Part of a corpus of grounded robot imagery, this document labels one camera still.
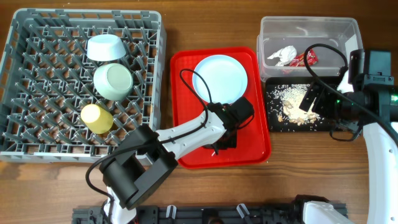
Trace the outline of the red snack wrapper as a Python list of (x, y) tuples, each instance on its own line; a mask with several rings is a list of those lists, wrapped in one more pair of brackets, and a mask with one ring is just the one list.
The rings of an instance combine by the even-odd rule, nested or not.
[[(316, 53), (311, 49), (307, 54), (307, 63), (309, 66), (315, 65), (318, 63), (318, 57)], [(296, 56), (290, 63), (290, 67), (304, 67), (304, 53)]]

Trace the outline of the white napkin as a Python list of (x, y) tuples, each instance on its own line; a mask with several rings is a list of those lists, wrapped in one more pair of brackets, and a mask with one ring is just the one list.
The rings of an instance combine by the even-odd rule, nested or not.
[(289, 64), (297, 56), (297, 50), (293, 45), (286, 46), (270, 55), (267, 59), (272, 60), (278, 58), (277, 67), (283, 67)]

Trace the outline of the yellow plastic cup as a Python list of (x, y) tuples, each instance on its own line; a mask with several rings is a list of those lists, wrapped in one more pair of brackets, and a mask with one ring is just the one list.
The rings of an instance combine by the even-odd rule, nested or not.
[(95, 134), (106, 133), (113, 126), (111, 113), (96, 104), (84, 106), (80, 117), (87, 128)]

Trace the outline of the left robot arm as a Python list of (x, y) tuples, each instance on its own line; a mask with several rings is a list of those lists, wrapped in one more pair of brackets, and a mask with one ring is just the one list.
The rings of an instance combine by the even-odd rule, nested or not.
[(236, 147), (237, 130), (253, 117), (253, 105), (242, 96), (231, 105), (208, 103), (198, 117), (174, 128), (135, 129), (99, 167), (109, 193), (109, 222), (131, 222), (136, 207), (160, 187), (183, 156), (200, 147), (215, 154)]

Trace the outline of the small light blue bowl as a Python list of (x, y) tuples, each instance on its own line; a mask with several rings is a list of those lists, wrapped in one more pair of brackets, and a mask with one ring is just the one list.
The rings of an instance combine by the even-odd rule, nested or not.
[(96, 35), (88, 40), (87, 57), (94, 61), (117, 60), (126, 55), (120, 37), (113, 34)]

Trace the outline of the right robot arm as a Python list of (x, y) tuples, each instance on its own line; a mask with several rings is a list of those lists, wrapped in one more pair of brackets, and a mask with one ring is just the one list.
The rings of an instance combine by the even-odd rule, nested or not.
[(366, 142), (369, 165), (368, 223), (397, 223), (397, 85), (391, 75), (391, 53), (358, 49), (343, 57), (336, 81), (346, 80), (353, 91), (342, 93), (319, 77), (303, 53), (303, 63), (313, 77), (300, 109), (329, 119)]

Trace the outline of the food scraps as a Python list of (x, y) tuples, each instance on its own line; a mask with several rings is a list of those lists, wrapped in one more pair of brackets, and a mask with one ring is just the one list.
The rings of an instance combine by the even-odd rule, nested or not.
[(317, 131), (324, 118), (299, 108), (309, 84), (268, 85), (266, 90), (267, 118), (271, 131)]

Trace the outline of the green bowl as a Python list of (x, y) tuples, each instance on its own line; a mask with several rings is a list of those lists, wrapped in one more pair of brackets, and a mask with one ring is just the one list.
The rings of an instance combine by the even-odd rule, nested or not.
[(98, 67), (93, 75), (97, 92), (107, 100), (121, 101), (131, 92), (133, 78), (130, 71), (118, 63)]

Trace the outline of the large light blue plate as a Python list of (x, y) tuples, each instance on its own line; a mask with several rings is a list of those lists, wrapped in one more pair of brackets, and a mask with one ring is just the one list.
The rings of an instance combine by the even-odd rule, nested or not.
[(248, 75), (243, 65), (227, 55), (206, 57), (194, 71), (208, 86), (196, 73), (193, 74), (193, 88), (207, 103), (232, 104), (244, 95), (248, 86)]

